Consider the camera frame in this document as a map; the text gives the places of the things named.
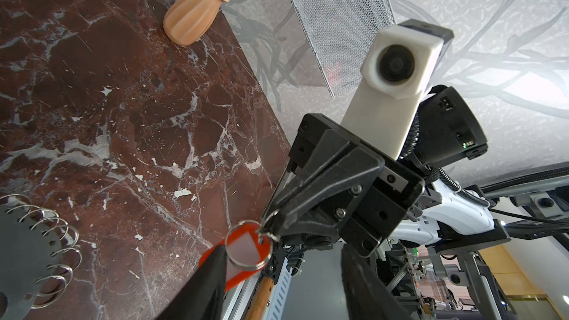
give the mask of metal ring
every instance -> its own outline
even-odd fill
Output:
[[[59,292],[62,293],[62,292],[65,291],[65,288],[67,288],[67,279],[65,279],[65,277],[63,277],[63,276],[46,276],[46,277],[42,277],[42,278],[36,279],[35,283],[37,284],[37,283],[39,283],[39,282],[47,281],[48,279],[51,279],[51,278],[62,281],[62,282],[63,282],[63,289],[55,290],[55,291],[53,291],[53,292],[51,292],[51,293],[38,293],[37,296],[39,296],[39,297],[49,297],[49,296],[51,296],[51,295],[56,295],[56,294],[58,294]]]
[[[52,269],[52,268],[63,268],[65,269],[65,271],[69,274],[69,282],[71,282],[71,280],[73,279],[73,268],[69,267],[67,264],[50,264],[46,267],[46,269]]]
[[[31,307],[32,309],[41,309],[41,308],[45,308],[45,307],[47,307],[47,306],[49,306],[49,305],[52,305],[53,303],[55,303],[55,302],[59,299],[59,297],[60,297],[61,295],[63,295],[63,292],[65,292],[65,289],[67,289],[67,281],[65,280],[65,277],[61,277],[61,276],[49,276],[49,277],[44,277],[44,278],[47,279],[47,278],[54,278],[54,277],[63,278],[63,281],[64,281],[64,283],[65,283],[65,286],[63,287],[63,289],[60,290],[60,291],[57,292],[57,293],[54,293],[55,295],[53,296],[53,299],[52,299],[52,300],[49,300],[49,301],[47,301],[47,302],[45,302],[45,303],[42,303],[42,304],[39,304],[39,305],[32,304],[32,307]]]
[[[46,217],[46,214],[44,213],[45,211],[52,212],[52,213],[55,214],[55,216],[59,217],[59,214],[58,214],[57,212],[55,212],[55,211],[53,211],[53,210],[51,210],[51,209],[40,208],[40,207],[39,207],[39,208],[37,208],[37,209],[34,209],[34,210],[32,210],[32,211],[29,211],[29,212],[28,212],[26,215],[24,215],[23,217],[20,217],[20,218],[18,219],[18,222],[19,222],[19,223],[23,222],[24,219],[25,219],[25,217],[27,217],[27,216],[33,214],[34,212],[38,212],[38,211],[41,211],[41,212],[42,212],[42,215],[41,215],[41,218],[42,218],[42,219],[44,219],[44,218]]]
[[[236,259],[234,259],[229,254],[229,249],[228,249],[228,245],[227,245],[227,239],[233,233],[233,231],[237,230],[240,226],[243,226],[244,224],[247,224],[247,223],[253,223],[253,224],[257,224],[260,226],[260,224],[258,222],[256,222],[255,220],[242,220],[242,221],[238,222],[237,224],[231,226],[231,228],[229,229],[229,232],[227,233],[227,236],[225,237],[225,253],[227,254],[227,258],[229,259],[229,261],[235,267],[241,269],[242,271],[255,272],[255,271],[262,269],[264,266],[266,266],[268,264],[268,261],[271,259],[271,256],[273,255],[273,243],[272,242],[270,243],[268,255],[265,257],[265,259],[261,260],[261,262],[257,263],[256,265],[253,265],[253,266],[246,264],[246,263],[241,263],[241,262],[237,261]]]
[[[260,224],[260,228],[264,228],[264,227],[266,226],[267,222],[268,222],[270,219],[274,218],[275,215],[277,215],[278,213],[279,213],[279,210],[276,209],[276,210],[274,210],[273,212],[271,212],[271,214],[267,215],[267,217],[265,218],[265,220],[263,220],[263,222]]]
[[[20,205],[16,205],[15,207],[12,207],[8,210],[6,210],[4,213],[9,214],[12,211],[19,209],[19,208],[25,208],[25,207],[29,207],[30,209],[32,209],[33,207],[36,209],[41,209],[39,206],[33,205],[33,204],[20,204]]]
[[[267,215],[267,217],[265,218],[265,220],[263,220],[263,222],[260,224],[259,228],[257,229],[257,233],[259,234],[260,237],[268,237],[270,239],[272,239],[274,242],[279,242],[281,241],[281,238],[274,235],[271,232],[268,231],[261,231],[262,229],[265,228],[265,226],[267,225],[268,221],[270,219],[272,219],[275,215],[277,215],[279,213],[279,210],[276,209],[274,211],[272,211],[269,215]]]
[[[33,224],[32,226],[30,226],[30,230],[34,230],[39,224],[41,224],[47,220],[61,220],[61,221],[63,221],[63,223],[65,225],[68,225],[67,221],[65,221],[64,219],[62,219],[60,217],[44,217],[42,220],[40,220],[40,221],[36,222],[35,224]]]
[[[47,230],[47,231],[42,232],[41,234],[42,234],[43,236],[47,236],[47,234],[48,234],[50,231],[55,230],[55,229],[57,229],[57,228],[62,228],[62,227],[65,227],[65,228],[67,229],[67,231],[68,231],[69,229],[71,229],[71,230],[73,230],[73,232],[75,232],[75,237],[74,237],[74,239],[73,239],[73,243],[70,244],[70,245],[67,245],[67,247],[68,247],[68,248],[71,248],[71,247],[75,246],[75,245],[77,244],[77,241],[79,241],[79,231],[77,231],[77,229],[76,229],[74,226],[71,226],[71,225],[55,225],[54,227],[50,228],[50,229]]]
[[[83,260],[83,256],[81,255],[81,252],[80,252],[77,248],[71,248],[71,247],[69,247],[69,248],[62,248],[62,249],[59,249],[59,250],[57,250],[57,251],[53,251],[53,252],[50,254],[50,256],[53,257],[53,256],[55,256],[55,255],[58,254],[58,253],[63,254],[63,253],[66,253],[66,252],[68,252],[68,251],[75,251],[75,252],[79,255],[79,263],[77,263],[77,265],[75,266],[75,268],[73,268],[73,270],[75,271],[75,270],[77,269],[77,267],[79,267],[79,265],[81,264],[81,262],[82,262],[82,260]]]
[[[58,221],[58,222],[56,223],[56,225],[65,227],[65,233],[63,234],[63,236],[61,236],[61,237],[59,238],[60,240],[62,240],[63,238],[65,238],[65,236],[66,236],[67,233],[69,232],[69,224],[67,224],[67,221],[65,221],[64,219],[62,219],[62,218],[60,218],[60,217],[45,217],[44,219],[42,219],[42,220],[36,222],[35,224],[33,224],[33,225],[30,227],[30,230],[35,229],[38,224],[43,223],[43,222],[46,221],[46,220],[56,220],[56,219],[57,219],[57,220],[61,220],[61,221],[63,222],[63,225],[58,225],[58,224],[59,224],[59,221]]]
[[[8,197],[10,197],[10,196],[22,196],[22,197],[24,197],[25,199],[28,199],[28,200],[30,201],[30,203],[32,202],[32,199],[30,199],[29,196],[25,196],[25,195],[23,195],[23,194],[8,194],[8,195],[6,195],[6,196],[0,196],[0,200],[2,200],[2,199],[4,199],[4,198],[8,198]]]

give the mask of mesh panel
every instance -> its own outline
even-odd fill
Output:
[[[292,0],[332,97],[358,86],[377,32],[395,25],[389,0]]]

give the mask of metal bolt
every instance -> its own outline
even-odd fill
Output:
[[[336,215],[338,219],[344,219],[346,216],[346,210],[344,208],[336,208],[334,215]]]
[[[352,188],[350,188],[350,191],[351,191],[353,194],[360,194],[360,193],[361,193],[361,190],[362,190],[362,187],[361,187],[361,185],[359,185],[359,184],[356,185],[356,186],[353,186]]]

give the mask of wooden handle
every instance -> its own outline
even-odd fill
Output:
[[[271,296],[274,283],[272,278],[264,277],[257,287],[255,297],[252,299],[251,308],[247,312],[245,320],[260,320],[267,309],[268,298]]]

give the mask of red marble surface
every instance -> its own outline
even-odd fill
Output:
[[[222,13],[189,47],[175,0],[1,0],[0,192],[81,234],[84,260],[26,319],[152,319],[199,256],[258,218],[288,142]]]

